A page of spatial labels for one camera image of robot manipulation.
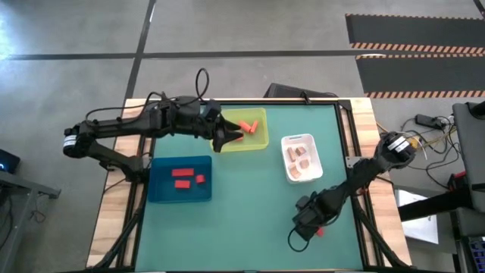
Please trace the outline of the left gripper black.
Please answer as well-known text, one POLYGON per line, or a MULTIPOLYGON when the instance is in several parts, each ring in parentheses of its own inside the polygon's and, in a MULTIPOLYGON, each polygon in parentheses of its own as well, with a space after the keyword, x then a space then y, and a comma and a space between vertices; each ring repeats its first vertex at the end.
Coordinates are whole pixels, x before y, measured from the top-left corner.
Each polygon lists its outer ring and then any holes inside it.
POLYGON ((192 96, 175 98, 175 128, 177 133, 185 130, 195 138, 212 141, 212 149, 221 152, 223 145, 243 137, 238 124, 221 114, 221 105, 213 99, 200 101, 192 96))

